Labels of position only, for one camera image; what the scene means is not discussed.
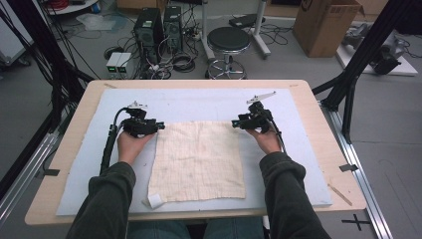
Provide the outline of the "round white table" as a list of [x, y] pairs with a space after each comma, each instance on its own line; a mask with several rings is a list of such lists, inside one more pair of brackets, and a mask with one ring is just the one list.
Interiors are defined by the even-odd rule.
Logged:
[[85, 3], [82, 5], [70, 4], [66, 8], [59, 9], [59, 10], [48, 8], [48, 12], [50, 14], [57, 14], [57, 15], [68, 14], [68, 13], [73, 13], [80, 10], [91, 8], [93, 5], [98, 4], [98, 3], [99, 3], [99, 0], [86, 0]]

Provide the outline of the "brown cardboard box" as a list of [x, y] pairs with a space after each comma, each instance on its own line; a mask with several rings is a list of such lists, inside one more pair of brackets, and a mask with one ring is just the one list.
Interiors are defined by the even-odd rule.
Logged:
[[302, 0], [294, 36], [308, 57], [333, 57], [360, 11], [356, 0]]

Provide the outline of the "person's left hand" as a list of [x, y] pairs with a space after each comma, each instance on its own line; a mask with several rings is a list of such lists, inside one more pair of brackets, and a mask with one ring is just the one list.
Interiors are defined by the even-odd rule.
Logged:
[[117, 139], [118, 161], [133, 165], [136, 158], [152, 138], [153, 134], [133, 137], [128, 132], [123, 131]]

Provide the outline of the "person's right hand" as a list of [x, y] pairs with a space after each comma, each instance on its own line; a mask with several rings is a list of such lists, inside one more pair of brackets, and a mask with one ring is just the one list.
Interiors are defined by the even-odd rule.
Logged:
[[278, 136], [273, 130], [268, 130], [267, 132], [258, 132], [254, 129], [247, 129], [247, 133], [256, 140], [259, 148], [265, 154], [282, 151]]

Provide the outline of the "person's right leg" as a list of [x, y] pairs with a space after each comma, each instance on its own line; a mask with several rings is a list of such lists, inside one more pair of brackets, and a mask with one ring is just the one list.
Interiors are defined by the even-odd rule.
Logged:
[[260, 217], [211, 219], [203, 239], [264, 239]]

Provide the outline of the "white base board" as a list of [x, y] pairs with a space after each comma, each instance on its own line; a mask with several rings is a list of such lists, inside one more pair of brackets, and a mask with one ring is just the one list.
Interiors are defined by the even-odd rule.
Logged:
[[[354, 53], [355, 50], [351, 46], [339, 45], [336, 50], [336, 57], [343, 68], [348, 65]], [[391, 72], [389, 72], [388, 76], [414, 77], [418, 74], [418, 71], [413, 68], [404, 57], [399, 57], [398, 61], [400, 64], [396, 66]]]

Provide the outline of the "thin wooden stick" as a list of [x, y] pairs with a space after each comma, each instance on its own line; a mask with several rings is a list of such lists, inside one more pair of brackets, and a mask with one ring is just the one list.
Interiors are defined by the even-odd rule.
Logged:
[[343, 195], [337, 188], [335, 188], [333, 185], [328, 184], [327, 185], [335, 194], [337, 194], [345, 203], [347, 203], [349, 206], [352, 206], [352, 202], [345, 196]]

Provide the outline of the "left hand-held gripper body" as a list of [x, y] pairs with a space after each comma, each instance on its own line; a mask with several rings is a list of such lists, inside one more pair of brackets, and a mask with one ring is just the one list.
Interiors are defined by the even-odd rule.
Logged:
[[134, 101], [123, 110], [129, 114], [128, 119], [121, 122], [123, 130], [133, 137], [142, 137], [157, 132], [156, 119], [146, 118], [146, 106]]

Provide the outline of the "person's leg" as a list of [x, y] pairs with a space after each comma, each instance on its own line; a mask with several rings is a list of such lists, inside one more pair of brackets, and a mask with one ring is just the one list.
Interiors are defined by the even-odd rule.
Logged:
[[190, 235], [178, 221], [145, 221], [130, 223], [127, 239], [190, 239]]
[[264, 239], [260, 217], [211, 219], [203, 239]]

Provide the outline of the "white power supply box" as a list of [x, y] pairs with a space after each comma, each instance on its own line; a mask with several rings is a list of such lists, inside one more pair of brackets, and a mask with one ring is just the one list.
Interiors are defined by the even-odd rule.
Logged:
[[121, 53], [116, 67], [123, 77], [127, 77], [132, 72], [131, 53]]
[[120, 59], [120, 56], [121, 56], [121, 53], [120, 52], [113, 52], [110, 55], [110, 57], [109, 57], [109, 59], [108, 59], [108, 61], [106, 63], [106, 68], [107, 68], [107, 70], [111, 74], [117, 72], [117, 68], [116, 67], [117, 67], [118, 61]]

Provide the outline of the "white panel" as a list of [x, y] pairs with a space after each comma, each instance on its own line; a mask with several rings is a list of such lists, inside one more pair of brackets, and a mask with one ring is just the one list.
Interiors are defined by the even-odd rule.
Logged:
[[[13, 10], [6, 8], [4, 13], [10, 17], [12, 24], [16, 27], [23, 38], [32, 45], [32, 38]], [[24, 51], [25, 47], [18, 40], [18, 37], [0, 17], [0, 62], [4, 63], [6, 66], [10, 66], [24, 53]]]

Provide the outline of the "cream cloth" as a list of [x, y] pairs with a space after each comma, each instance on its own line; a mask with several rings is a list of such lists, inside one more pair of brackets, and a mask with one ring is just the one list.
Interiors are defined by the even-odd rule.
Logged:
[[158, 133], [148, 206], [245, 197], [239, 132], [228, 122], [176, 122]]

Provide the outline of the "grey and black machine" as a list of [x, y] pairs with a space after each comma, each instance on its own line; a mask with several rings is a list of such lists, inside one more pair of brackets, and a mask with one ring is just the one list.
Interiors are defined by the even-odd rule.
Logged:
[[[341, 41], [342, 46], [351, 46], [356, 50], [367, 36], [372, 25], [362, 23], [360, 26], [351, 26]], [[369, 66], [378, 75], [387, 75], [400, 65], [398, 59], [405, 52], [405, 43], [395, 36], [393, 30], [377, 50], [375, 56], [369, 62]]]

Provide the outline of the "aluminium rail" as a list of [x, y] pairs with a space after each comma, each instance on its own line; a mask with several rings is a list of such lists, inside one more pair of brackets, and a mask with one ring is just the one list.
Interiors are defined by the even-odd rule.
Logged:
[[11, 186], [0, 200], [0, 228], [6, 223], [11, 212], [26, 191], [44, 160], [53, 152], [59, 135], [55, 132], [46, 133], [40, 140], [24, 151], [26, 162], [19, 170]]
[[339, 147], [345, 156], [347, 164], [351, 168], [351, 173], [357, 181], [365, 201], [365, 211], [368, 215], [370, 225], [372, 226], [377, 239], [393, 239], [391, 230], [385, 220], [381, 208], [373, 193], [372, 187], [367, 179], [363, 166], [352, 143], [348, 143], [346, 137], [342, 134], [342, 119], [338, 112], [320, 107], [326, 117], [327, 122], [331, 125], [331, 130], [339, 144]]

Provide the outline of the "clear plastic bag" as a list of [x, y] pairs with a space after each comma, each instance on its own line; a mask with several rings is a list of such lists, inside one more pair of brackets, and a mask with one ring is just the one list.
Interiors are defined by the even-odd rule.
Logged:
[[106, 20], [102, 15], [86, 13], [77, 17], [77, 20], [85, 26], [87, 31], [109, 31], [115, 21]]

